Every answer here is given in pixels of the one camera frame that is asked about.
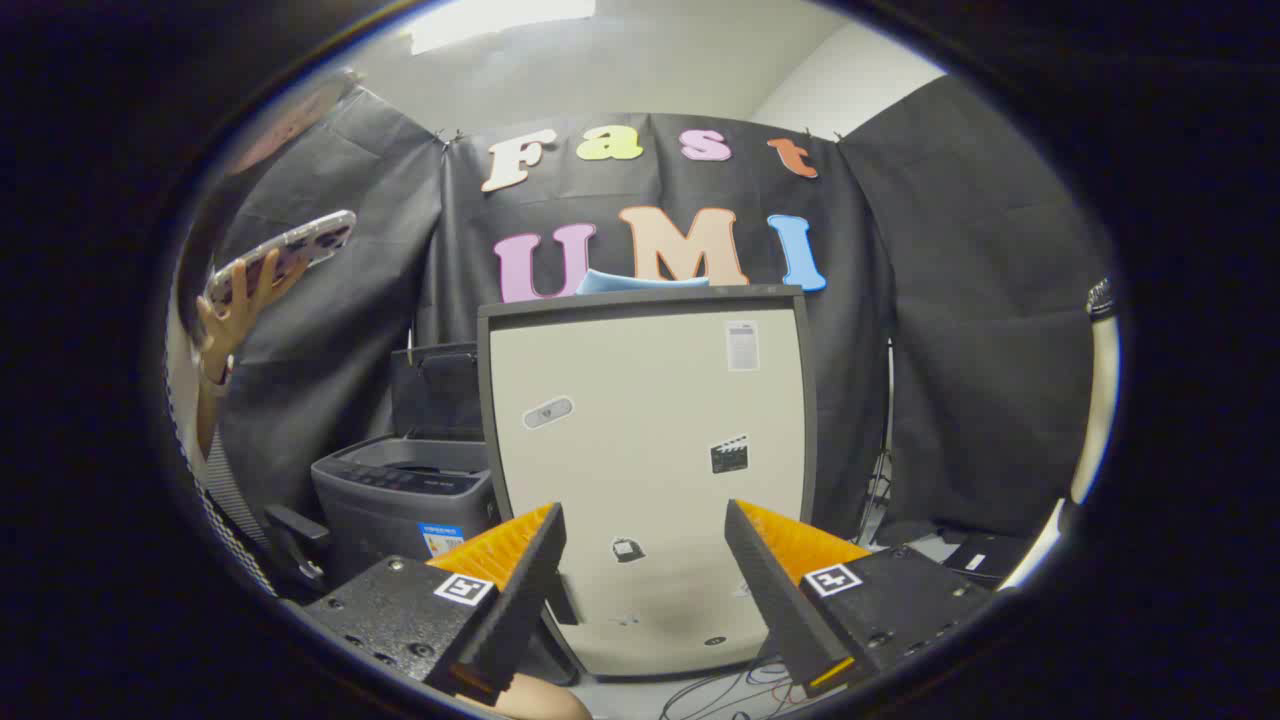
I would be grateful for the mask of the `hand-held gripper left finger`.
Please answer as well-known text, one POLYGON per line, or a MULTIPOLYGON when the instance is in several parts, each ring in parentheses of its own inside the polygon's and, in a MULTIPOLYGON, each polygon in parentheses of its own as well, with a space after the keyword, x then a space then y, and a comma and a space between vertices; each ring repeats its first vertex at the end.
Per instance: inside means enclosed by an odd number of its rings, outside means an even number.
POLYGON ((558 578, 567 530, 543 505, 429 561, 392 555, 298 620, 397 685, 494 705, 509 689, 558 578))

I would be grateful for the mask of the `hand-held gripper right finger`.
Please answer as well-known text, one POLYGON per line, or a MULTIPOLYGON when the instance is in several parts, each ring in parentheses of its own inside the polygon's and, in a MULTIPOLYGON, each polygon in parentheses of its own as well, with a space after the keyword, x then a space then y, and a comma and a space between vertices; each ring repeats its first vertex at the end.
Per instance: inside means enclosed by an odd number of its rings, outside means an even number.
POLYGON ((910 546, 872 552, 740 498, 727 502, 724 542, 809 698, 915 662, 993 598, 910 546))

